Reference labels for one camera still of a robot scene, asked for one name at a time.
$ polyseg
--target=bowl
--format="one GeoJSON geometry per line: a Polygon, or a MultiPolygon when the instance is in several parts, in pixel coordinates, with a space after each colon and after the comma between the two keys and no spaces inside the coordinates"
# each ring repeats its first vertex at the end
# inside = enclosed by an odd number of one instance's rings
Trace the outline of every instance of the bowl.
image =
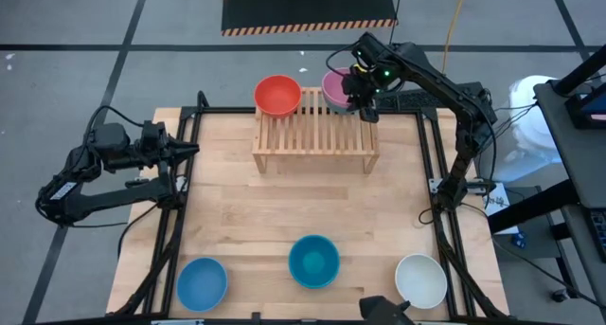
{"type": "Polygon", "coordinates": [[[337,247],[321,235],[299,239],[291,249],[288,266],[296,282],[307,288],[328,286],[339,273],[337,247]]]}
{"type": "MultiPolygon", "coordinates": [[[[349,73],[349,68],[337,68],[335,69],[341,74],[349,73]]],[[[324,79],[322,79],[322,93],[324,93],[324,100],[331,109],[340,114],[348,113],[348,96],[343,93],[343,87],[341,82],[343,77],[332,70],[326,73],[324,79]]]]}
{"type": "Polygon", "coordinates": [[[295,80],[284,76],[267,77],[255,88],[255,104],[271,117],[288,117],[301,102],[301,87],[295,80]]]}
{"type": "Polygon", "coordinates": [[[215,259],[200,258],[186,265],[177,281],[177,296],[188,310],[215,308],[227,292],[227,272],[215,259]]]}
{"type": "Polygon", "coordinates": [[[425,254],[412,254],[396,268],[396,288],[404,300],[419,309],[431,309],[446,296],[446,275],[442,267],[425,254]]]}

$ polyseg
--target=yellow cable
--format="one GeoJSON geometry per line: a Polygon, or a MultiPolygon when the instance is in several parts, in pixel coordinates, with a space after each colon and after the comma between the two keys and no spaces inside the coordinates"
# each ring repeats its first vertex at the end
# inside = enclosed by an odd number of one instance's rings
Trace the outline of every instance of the yellow cable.
{"type": "Polygon", "coordinates": [[[446,72],[446,58],[448,56],[448,47],[451,45],[451,34],[453,33],[453,29],[455,29],[456,19],[458,18],[459,12],[461,12],[462,6],[463,0],[458,0],[453,20],[451,21],[451,25],[448,27],[448,34],[446,35],[446,45],[444,45],[444,57],[442,58],[442,74],[445,74],[446,72]]]}

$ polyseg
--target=white bowl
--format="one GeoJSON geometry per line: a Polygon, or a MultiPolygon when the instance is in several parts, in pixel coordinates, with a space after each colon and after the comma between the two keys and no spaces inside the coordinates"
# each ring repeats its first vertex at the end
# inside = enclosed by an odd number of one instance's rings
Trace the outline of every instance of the white bowl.
{"type": "Polygon", "coordinates": [[[431,309],[446,296],[446,275],[442,267],[425,254],[412,254],[396,268],[396,288],[404,300],[418,309],[431,309]]]}

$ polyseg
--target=wooden dish rack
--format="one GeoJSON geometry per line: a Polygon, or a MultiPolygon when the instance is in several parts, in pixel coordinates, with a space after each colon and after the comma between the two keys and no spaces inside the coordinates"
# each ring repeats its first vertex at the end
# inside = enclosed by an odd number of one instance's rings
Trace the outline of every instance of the wooden dish rack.
{"type": "Polygon", "coordinates": [[[335,114],[319,87],[301,88],[301,103],[293,115],[274,118],[258,108],[255,119],[253,156],[260,173],[267,171],[270,156],[358,156],[366,174],[379,159],[377,124],[363,122],[357,114],[335,114]]]}

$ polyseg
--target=black and yellow striped mat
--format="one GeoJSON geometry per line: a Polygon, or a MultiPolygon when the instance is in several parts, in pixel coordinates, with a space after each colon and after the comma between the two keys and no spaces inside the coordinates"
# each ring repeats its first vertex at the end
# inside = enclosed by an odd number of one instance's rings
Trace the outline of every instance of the black and yellow striped mat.
{"type": "Polygon", "coordinates": [[[392,0],[223,0],[223,36],[391,27],[392,0]]]}

